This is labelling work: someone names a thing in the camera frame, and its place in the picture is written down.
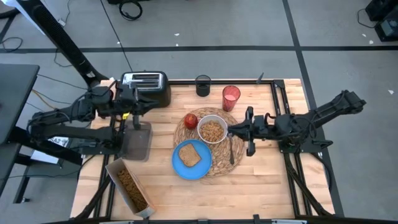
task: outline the slice of bread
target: slice of bread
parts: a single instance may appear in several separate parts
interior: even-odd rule
[[[180,156],[180,159],[182,160],[184,165],[186,165],[187,167],[193,167],[201,159],[192,144],[187,144],[186,146],[183,146],[180,149],[180,152],[178,152],[178,155]]]

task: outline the apple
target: apple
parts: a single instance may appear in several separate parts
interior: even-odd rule
[[[195,129],[198,125],[198,118],[194,114],[187,114],[184,118],[184,124],[189,130]]]

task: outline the round wicker placemat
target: round wicker placemat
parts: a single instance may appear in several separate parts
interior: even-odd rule
[[[228,125],[237,124],[238,122],[227,112],[217,109],[217,108],[200,108],[190,112],[194,114],[198,119],[202,119],[202,117],[215,114],[220,116],[225,120]],[[174,131],[174,147],[177,147],[178,144],[187,140],[187,139],[200,139],[197,129],[189,130],[184,125],[184,120],[182,119],[177,128]],[[229,162],[230,157],[230,138],[227,136],[223,141],[218,144],[207,144],[205,143],[211,150],[211,154],[213,156],[213,163],[209,172],[206,174],[207,177],[216,177],[220,175],[225,175],[231,172],[242,160],[243,157],[243,140],[234,136],[232,138],[232,151],[234,155],[235,163],[231,165]]]

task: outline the wooden table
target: wooden table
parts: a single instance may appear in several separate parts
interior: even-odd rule
[[[284,81],[291,113],[306,113],[307,102],[300,80]],[[254,114],[275,115],[270,85],[236,86],[241,90],[241,97],[230,113],[238,122],[244,120],[248,106],[253,106]],[[244,156],[235,170],[221,177],[184,180],[174,172],[170,158],[177,123],[191,110],[221,108],[224,87],[212,85],[210,95],[202,98],[196,95],[194,85],[172,85],[170,106],[151,110],[142,118],[152,123],[154,132],[149,160],[126,161],[126,164],[138,176],[156,207],[151,220],[252,219],[253,214],[259,214],[260,218],[294,217],[284,159],[275,141],[256,141],[255,155]],[[109,126],[109,121],[97,118],[91,128]],[[309,154],[302,154],[301,158],[308,188],[324,208],[333,213],[322,164]],[[98,189],[102,161],[103,156],[95,156],[82,168],[71,217],[83,210]],[[304,214],[302,194],[297,192],[300,211]],[[103,196],[101,216],[105,215],[107,199],[108,190]],[[111,219],[142,220],[130,212],[117,190]]]

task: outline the glass of pink liquid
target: glass of pink liquid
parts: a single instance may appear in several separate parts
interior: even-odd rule
[[[236,86],[226,86],[223,90],[223,110],[230,112],[239,97],[241,97],[241,91]]]

